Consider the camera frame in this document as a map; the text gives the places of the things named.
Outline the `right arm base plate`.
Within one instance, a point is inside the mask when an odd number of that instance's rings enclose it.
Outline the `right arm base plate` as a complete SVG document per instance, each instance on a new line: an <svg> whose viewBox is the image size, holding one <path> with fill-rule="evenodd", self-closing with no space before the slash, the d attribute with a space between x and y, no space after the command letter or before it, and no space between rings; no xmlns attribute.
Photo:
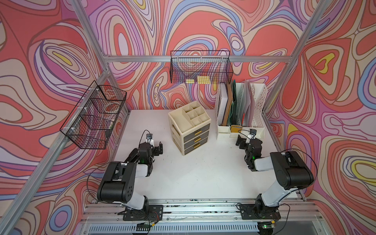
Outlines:
<svg viewBox="0 0 376 235"><path fill-rule="evenodd" d="M239 210L241 214L241 218L243 220L275 220L278 221L281 219L281 215L279 213L279 208L261 208L256 206L255 204L236 204L237 210Z"/></svg>

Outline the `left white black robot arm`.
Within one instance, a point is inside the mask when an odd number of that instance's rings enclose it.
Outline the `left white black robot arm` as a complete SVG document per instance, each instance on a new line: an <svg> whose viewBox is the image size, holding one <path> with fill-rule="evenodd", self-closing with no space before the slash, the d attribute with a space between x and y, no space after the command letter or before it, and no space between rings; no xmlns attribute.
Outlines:
<svg viewBox="0 0 376 235"><path fill-rule="evenodd" d="M131 151L125 162L110 162L97 191L98 201L148 213L148 198L135 191L135 180L151 175L154 157L163 150L162 143L154 146L144 142Z"/></svg>

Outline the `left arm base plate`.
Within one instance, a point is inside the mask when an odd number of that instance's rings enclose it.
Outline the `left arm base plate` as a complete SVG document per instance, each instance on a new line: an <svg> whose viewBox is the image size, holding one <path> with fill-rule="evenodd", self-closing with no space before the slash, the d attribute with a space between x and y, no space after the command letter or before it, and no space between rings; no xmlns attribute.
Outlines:
<svg viewBox="0 0 376 235"><path fill-rule="evenodd" d="M126 209L123 211L123 221L160 221L163 219L163 205L149 205L142 210Z"/></svg>

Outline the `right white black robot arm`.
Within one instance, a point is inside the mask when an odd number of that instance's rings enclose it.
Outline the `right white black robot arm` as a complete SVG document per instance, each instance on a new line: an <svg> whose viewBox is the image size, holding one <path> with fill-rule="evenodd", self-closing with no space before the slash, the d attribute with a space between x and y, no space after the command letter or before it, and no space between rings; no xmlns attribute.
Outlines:
<svg viewBox="0 0 376 235"><path fill-rule="evenodd" d="M261 155L262 141L238 136L236 146L245 150L244 161L252 172L274 171L276 181L256 198L253 207L259 217L278 210L280 203L292 192L305 189L315 182L312 171L296 151L285 150Z"/></svg>

